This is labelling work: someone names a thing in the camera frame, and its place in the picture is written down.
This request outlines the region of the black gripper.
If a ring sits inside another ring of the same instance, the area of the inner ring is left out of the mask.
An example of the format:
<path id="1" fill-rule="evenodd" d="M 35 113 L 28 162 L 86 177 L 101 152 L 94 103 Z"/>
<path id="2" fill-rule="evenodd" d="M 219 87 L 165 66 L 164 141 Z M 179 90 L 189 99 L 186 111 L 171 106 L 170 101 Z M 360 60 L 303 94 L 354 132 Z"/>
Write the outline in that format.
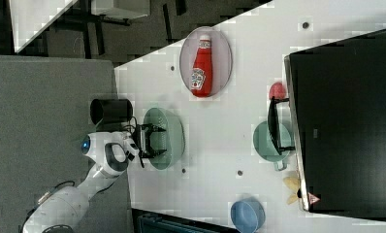
<path id="1" fill-rule="evenodd" d="M 154 158 L 166 152 L 166 150 L 153 150 L 150 146 L 152 132 L 165 132 L 166 129 L 153 124 L 138 124 L 133 139 L 139 148 L 140 158 Z"/>

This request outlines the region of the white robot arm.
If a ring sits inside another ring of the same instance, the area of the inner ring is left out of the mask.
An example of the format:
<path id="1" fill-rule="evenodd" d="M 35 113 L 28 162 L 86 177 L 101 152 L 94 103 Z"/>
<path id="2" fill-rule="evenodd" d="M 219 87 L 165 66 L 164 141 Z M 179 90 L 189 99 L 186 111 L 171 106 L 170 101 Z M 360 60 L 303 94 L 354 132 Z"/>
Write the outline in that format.
<path id="1" fill-rule="evenodd" d="M 90 200 L 110 188 L 126 171 L 135 157 L 159 155 L 154 150 L 150 135 L 164 133 L 165 128 L 149 124 L 128 131 L 94 132 L 86 135 L 80 150 L 94 161 L 86 178 L 78 185 L 61 183 L 47 192 L 22 224 L 20 233 L 75 233 L 87 213 Z"/>

